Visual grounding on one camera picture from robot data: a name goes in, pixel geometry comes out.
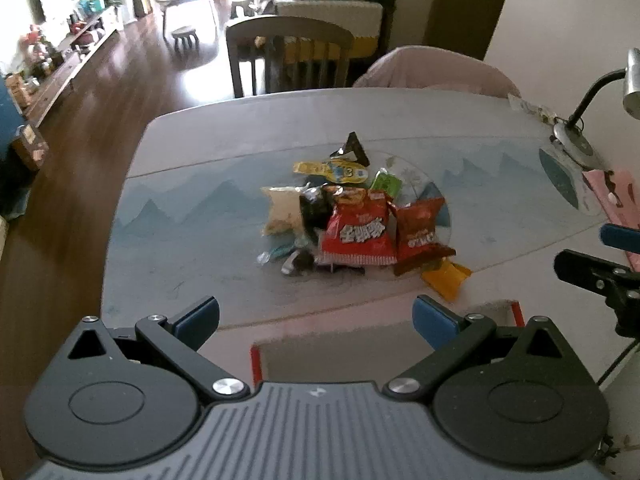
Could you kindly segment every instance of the wooden floor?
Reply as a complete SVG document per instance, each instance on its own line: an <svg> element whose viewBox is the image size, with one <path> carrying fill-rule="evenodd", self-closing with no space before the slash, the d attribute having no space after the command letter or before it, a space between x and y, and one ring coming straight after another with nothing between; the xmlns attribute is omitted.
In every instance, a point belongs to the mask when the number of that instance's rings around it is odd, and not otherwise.
<svg viewBox="0 0 640 480"><path fill-rule="evenodd" d="M5 480L36 461L22 421L28 391L79 319L100 313L111 221L145 126L161 114L232 97L226 50L219 51L214 28L208 35L199 30L199 53L178 56L155 18L115 34L40 127L49 157L0 261Z"/></svg>

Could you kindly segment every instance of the lamp head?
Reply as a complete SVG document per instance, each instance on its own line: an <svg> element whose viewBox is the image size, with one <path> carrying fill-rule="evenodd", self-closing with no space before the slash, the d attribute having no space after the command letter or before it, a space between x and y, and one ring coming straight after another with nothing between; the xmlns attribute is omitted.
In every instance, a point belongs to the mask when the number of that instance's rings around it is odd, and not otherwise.
<svg viewBox="0 0 640 480"><path fill-rule="evenodd" d="M637 48L630 48L626 58L622 105L626 113L640 120L640 50Z"/></svg>

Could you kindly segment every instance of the chair backrest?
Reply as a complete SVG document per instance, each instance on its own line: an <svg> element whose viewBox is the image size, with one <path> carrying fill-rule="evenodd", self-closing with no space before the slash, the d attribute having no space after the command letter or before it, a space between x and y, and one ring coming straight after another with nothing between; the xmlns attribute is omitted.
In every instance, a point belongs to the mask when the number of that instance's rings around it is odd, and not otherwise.
<svg viewBox="0 0 640 480"><path fill-rule="evenodd" d="M377 60L354 87L437 88L494 97L520 96L497 68L432 46L402 46Z"/></svg>
<svg viewBox="0 0 640 480"><path fill-rule="evenodd" d="M226 29L226 46L229 52L231 65L231 78L236 97L244 97L242 80L240 77L239 52L240 44L247 45L249 49L249 61L251 62L251 78L253 94L257 93L255 75L255 59L257 48L255 38L265 38L264 43L264 83L265 92L271 93L272 69L279 65L279 85L276 90L283 90L285 70L285 43L287 38L295 38L295 56L291 64L292 81L290 89L314 88L314 60L320 60L318 75L318 88L326 87L328 75L329 50L334 44L339 48L339 56L335 69L332 87L341 88L347 79L349 69L349 51L353 46L353 34L333 23L313 20L311 18L298 18L294 16L255 16L230 25ZM303 39L310 42L303 48ZM324 43L322 55L318 56L318 44ZM304 83L301 82L300 65L306 60Z"/></svg>

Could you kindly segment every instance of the ribbed gray surface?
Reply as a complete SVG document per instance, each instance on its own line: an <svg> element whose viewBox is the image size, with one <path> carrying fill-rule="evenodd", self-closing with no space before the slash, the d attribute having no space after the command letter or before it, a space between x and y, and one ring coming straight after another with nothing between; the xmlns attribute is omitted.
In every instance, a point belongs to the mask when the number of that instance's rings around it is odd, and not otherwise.
<svg viewBox="0 0 640 480"><path fill-rule="evenodd" d="M107 477L113 480L604 478L588 463L555 472L521 473L478 462L444 440L421 405L389 400L370 383L265 383L255 397L245 402L215 407L187 444L148 466L104 474L80 473L45 463L32 475L33 480Z"/></svg>

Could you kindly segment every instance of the pile of snacks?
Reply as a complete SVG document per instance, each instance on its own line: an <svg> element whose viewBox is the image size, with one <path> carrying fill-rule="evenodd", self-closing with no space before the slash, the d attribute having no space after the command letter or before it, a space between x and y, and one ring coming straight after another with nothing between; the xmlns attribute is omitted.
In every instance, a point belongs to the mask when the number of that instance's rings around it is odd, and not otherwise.
<svg viewBox="0 0 640 480"><path fill-rule="evenodd" d="M450 262L456 251L437 239L436 217L444 198L397 205L402 180L381 168L367 188L369 165L351 132L327 160L293 165L295 173L313 175L310 180L321 185L262 188L271 199L263 233L293 232L295 241L260 254L258 262L286 257L282 272L290 276L345 268L364 273L365 266L393 266L396 276L420 269L429 286L454 300L471 271Z"/></svg>

